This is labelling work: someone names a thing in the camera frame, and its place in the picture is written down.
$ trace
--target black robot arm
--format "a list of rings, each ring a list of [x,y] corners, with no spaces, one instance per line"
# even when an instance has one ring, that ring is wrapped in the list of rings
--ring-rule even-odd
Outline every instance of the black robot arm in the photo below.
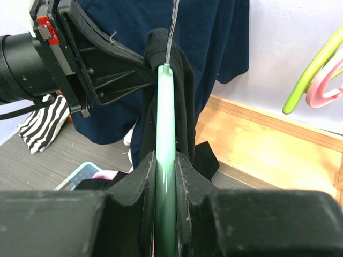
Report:
[[[36,0],[30,33],[0,37],[0,105],[23,99],[34,106],[8,119],[52,104],[46,94],[60,90],[71,112],[112,103],[155,84],[143,57],[100,31],[75,0]]]

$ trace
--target red clip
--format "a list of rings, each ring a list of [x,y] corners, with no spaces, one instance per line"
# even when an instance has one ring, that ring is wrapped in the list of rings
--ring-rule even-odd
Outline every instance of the red clip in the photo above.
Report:
[[[37,17],[37,22],[42,27],[47,27],[50,31],[51,38],[48,39],[49,44],[59,44],[59,38],[54,30],[54,27],[51,25],[51,22],[47,16]]]

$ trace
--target laundry basket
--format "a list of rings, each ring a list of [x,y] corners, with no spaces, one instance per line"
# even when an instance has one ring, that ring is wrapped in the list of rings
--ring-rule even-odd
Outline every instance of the laundry basket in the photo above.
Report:
[[[101,169],[92,162],[81,164],[72,174],[70,174],[55,190],[72,191],[84,179],[89,179]]]

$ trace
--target white sneaker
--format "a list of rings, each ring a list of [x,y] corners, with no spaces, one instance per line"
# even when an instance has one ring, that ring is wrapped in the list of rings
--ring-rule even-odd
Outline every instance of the white sneaker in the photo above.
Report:
[[[128,151],[128,158],[129,158],[130,163],[132,164],[131,149],[129,149],[129,151]],[[132,171],[133,171],[133,166],[131,166],[131,169],[129,170],[128,173],[130,173]]]
[[[123,142],[124,142],[124,145],[126,145],[126,146],[130,146],[131,145],[131,139],[132,139],[133,129],[135,128],[135,125],[136,125],[136,123],[134,124],[132,129],[130,129],[128,131],[126,136],[124,136]]]

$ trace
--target gray floor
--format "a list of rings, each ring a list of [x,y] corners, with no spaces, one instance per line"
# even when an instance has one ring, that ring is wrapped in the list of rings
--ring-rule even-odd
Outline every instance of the gray floor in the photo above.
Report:
[[[121,141],[93,144],[69,125],[43,153],[32,155],[14,135],[0,146],[0,190],[52,190],[87,161],[102,169],[128,171],[128,150]],[[221,172],[215,174],[213,183],[220,188],[250,188]]]

